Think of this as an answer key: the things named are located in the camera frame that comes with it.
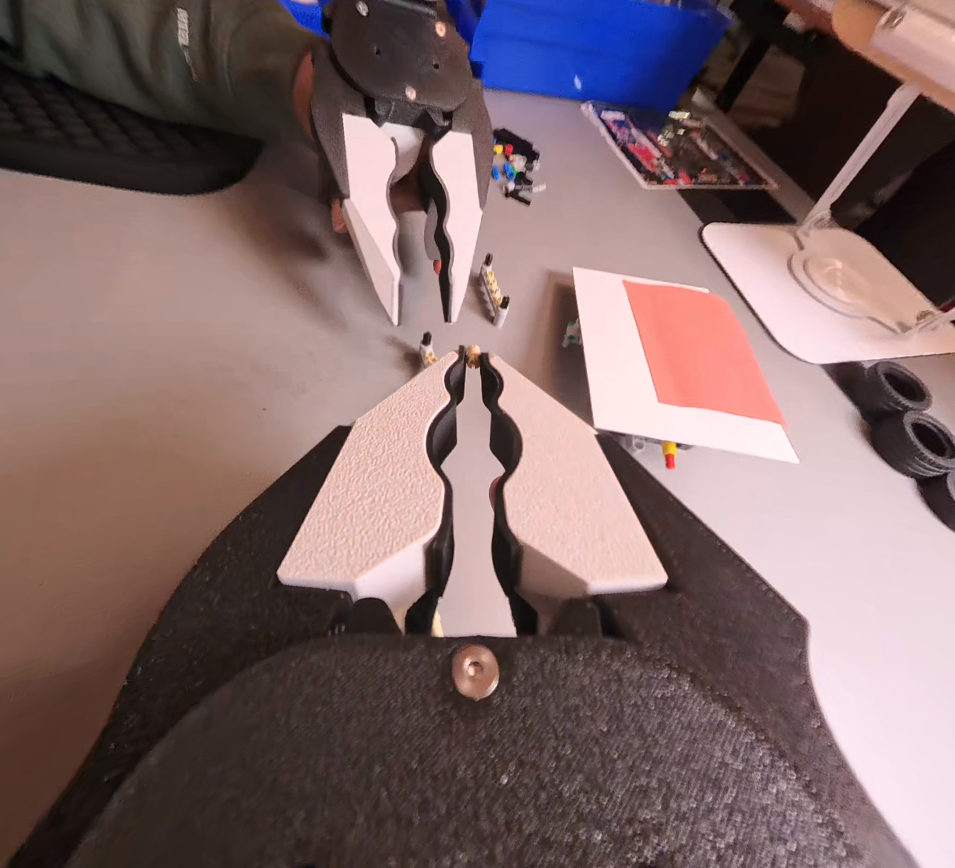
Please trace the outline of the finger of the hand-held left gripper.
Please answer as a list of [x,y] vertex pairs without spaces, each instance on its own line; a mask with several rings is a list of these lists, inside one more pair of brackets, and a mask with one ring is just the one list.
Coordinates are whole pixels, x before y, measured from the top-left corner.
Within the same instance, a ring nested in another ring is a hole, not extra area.
[[458,321],[483,216],[471,134],[450,131],[432,143],[424,161],[428,223],[433,227],[444,320]]
[[407,127],[342,117],[348,191],[342,211],[352,242],[392,325],[400,322],[401,268],[395,253],[397,218],[390,202],[394,175],[406,175]]

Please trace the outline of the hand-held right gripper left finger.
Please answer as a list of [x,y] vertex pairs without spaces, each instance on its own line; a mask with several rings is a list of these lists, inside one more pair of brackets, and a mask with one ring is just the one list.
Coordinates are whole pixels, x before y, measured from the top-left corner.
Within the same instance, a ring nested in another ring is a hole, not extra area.
[[277,570],[281,584],[379,599],[430,633],[453,565],[453,489],[464,350],[427,365],[357,418]]

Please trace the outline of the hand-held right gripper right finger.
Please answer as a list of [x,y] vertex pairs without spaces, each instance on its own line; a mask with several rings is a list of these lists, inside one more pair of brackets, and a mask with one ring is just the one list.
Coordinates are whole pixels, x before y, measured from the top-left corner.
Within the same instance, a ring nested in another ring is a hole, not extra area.
[[668,576],[589,424],[498,355],[479,356],[499,463],[492,559],[518,633],[570,601],[655,591]]

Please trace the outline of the loose black lego pieces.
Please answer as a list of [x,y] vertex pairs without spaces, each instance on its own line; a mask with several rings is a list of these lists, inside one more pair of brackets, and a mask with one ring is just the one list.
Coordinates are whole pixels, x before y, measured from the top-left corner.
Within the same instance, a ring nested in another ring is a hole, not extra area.
[[541,153],[538,148],[509,129],[496,128],[492,151],[492,183],[508,200],[531,206],[535,195],[546,188],[539,176]]

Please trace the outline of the lego car chassis assembly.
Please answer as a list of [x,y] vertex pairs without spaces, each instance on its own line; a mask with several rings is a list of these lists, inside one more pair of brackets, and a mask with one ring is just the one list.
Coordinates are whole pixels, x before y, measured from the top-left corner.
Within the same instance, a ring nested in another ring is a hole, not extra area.
[[[655,389],[655,384],[653,383],[650,365],[646,359],[644,351],[645,348],[643,345],[639,344],[636,353],[636,371],[634,373],[627,372],[625,374],[625,377],[635,376],[637,378],[637,403],[633,407],[641,413],[641,416],[630,416],[625,420],[629,423],[638,422],[641,424],[641,426],[646,425],[648,422],[660,421],[659,417],[647,417],[647,412],[659,410],[660,402],[657,400],[657,392]],[[666,468],[668,470],[674,470],[676,468],[677,452],[679,450],[691,450],[692,446],[685,442],[662,440],[654,437],[653,435],[624,432],[620,429],[614,429],[611,427],[610,423],[607,422],[611,417],[610,405],[606,402],[603,404],[597,404],[595,402],[596,397],[594,396],[594,388],[603,387],[603,382],[600,378],[592,378],[588,369],[588,365],[585,365],[585,367],[591,417],[594,426],[598,430],[606,432],[612,436],[624,448],[627,454],[633,457],[638,456],[638,454],[641,453],[648,444],[659,445]]]

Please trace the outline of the person's left hand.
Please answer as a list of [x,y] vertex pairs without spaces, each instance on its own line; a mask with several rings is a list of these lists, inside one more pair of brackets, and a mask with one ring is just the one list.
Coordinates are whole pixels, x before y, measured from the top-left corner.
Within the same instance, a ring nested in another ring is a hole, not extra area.
[[311,114],[313,78],[313,55],[309,50],[302,56],[297,66],[291,88],[291,102],[304,143],[316,150],[317,144]]

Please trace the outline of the white card with red panel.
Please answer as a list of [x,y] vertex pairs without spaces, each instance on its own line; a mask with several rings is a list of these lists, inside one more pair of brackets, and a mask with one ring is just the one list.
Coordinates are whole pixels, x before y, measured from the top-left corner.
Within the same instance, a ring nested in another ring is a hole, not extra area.
[[594,427],[796,465],[743,325],[707,289],[576,266]]

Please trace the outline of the printed sticker sheet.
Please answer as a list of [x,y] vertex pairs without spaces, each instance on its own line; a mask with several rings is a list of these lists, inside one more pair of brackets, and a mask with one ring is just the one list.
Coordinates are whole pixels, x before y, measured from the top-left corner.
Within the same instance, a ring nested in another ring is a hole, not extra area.
[[580,111],[648,191],[777,188],[764,168],[692,110],[661,112],[587,101]]

